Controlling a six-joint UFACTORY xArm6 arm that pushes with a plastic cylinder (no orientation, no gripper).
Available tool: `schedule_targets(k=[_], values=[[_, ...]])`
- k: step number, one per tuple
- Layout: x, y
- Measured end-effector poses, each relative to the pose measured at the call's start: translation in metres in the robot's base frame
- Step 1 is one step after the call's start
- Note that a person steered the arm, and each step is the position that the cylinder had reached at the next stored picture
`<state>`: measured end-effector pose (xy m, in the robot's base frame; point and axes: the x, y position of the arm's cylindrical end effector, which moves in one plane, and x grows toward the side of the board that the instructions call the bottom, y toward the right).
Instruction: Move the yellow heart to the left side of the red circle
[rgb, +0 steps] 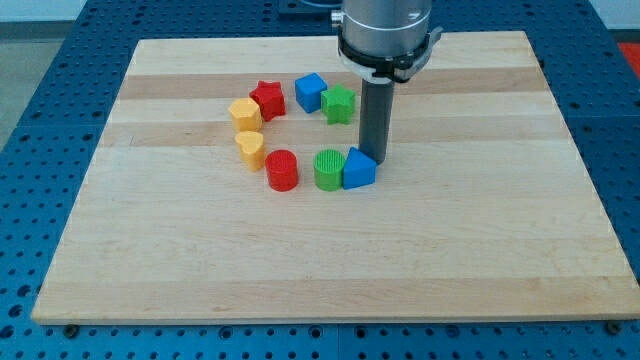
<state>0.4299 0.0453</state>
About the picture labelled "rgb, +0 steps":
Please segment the black clamp mount ring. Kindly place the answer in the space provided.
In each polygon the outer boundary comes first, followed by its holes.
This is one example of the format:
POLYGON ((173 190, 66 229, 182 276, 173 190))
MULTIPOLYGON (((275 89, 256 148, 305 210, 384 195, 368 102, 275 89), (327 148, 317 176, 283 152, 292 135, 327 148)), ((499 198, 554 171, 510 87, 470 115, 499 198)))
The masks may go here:
POLYGON ((346 42, 340 30, 338 54, 347 69, 369 83, 406 83, 429 62, 433 47, 440 40, 443 30, 442 27, 436 27, 426 34, 424 40, 414 50, 402 55, 386 57, 359 52, 346 42))

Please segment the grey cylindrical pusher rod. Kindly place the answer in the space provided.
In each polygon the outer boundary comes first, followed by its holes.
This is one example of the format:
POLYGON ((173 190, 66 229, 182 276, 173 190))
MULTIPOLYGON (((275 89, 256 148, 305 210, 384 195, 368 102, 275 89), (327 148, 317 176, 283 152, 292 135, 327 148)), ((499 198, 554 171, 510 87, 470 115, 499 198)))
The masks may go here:
POLYGON ((362 81, 358 149, 382 164, 386 159, 394 83, 362 81))

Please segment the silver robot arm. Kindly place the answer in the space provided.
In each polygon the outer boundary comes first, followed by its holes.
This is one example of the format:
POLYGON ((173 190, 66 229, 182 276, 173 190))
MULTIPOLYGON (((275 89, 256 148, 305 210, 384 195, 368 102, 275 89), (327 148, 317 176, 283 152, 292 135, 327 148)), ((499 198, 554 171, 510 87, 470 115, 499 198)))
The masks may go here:
POLYGON ((394 87, 428 63, 442 29, 429 28, 431 0, 343 0, 331 13, 338 54, 361 83, 358 149, 381 164, 389 139, 394 87))

